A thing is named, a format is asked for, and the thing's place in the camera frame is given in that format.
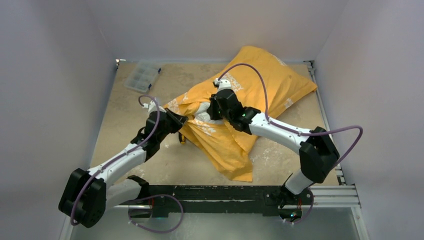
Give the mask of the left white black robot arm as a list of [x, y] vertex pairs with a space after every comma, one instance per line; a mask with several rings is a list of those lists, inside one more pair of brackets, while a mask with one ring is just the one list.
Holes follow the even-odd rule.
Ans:
[[145, 126], [120, 153], [98, 166], [77, 168], [70, 174], [58, 209], [70, 217], [71, 225], [91, 228], [112, 207], [129, 201], [146, 203], [150, 198], [147, 181], [135, 175], [122, 183], [117, 180], [152, 158], [161, 142], [169, 134], [179, 132], [187, 120], [168, 108], [152, 110]]

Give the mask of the white pillow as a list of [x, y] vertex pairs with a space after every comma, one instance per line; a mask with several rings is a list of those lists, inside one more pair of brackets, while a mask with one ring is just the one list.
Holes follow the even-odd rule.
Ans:
[[224, 121], [222, 119], [220, 120], [212, 120], [211, 116], [207, 113], [207, 110], [210, 107], [210, 102], [201, 102], [199, 105], [199, 108], [194, 113], [194, 119], [193, 122], [197, 125], [202, 126], [223, 126]]

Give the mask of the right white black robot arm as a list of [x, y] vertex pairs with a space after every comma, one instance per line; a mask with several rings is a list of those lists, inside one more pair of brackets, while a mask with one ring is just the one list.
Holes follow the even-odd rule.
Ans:
[[259, 109], [243, 106], [231, 89], [212, 94], [207, 113], [212, 120], [227, 120], [238, 132], [269, 139], [298, 154], [300, 169], [288, 177], [280, 191], [288, 204], [298, 200], [304, 189], [323, 183], [340, 158], [324, 128], [298, 128], [268, 118]]

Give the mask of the orange Mickey Mouse pillowcase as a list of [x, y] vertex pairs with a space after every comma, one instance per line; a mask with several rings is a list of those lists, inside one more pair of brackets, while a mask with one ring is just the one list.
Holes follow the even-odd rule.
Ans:
[[[245, 107], [279, 117], [291, 105], [314, 92], [317, 85], [302, 76], [265, 49], [243, 46], [219, 73], [231, 82], [231, 88]], [[201, 102], [210, 102], [215, 94], [214, 79], [196, 84], [186, 93], [166, 104], [166, 108], [188, 121], [180, 132], [211, 161], [217, 171], [231, 181], [251, 182], [253, 164], [248, 154], [257, 137], [235, 130], [227, 121], [222, 126], [194, 123], [194, 113]]]

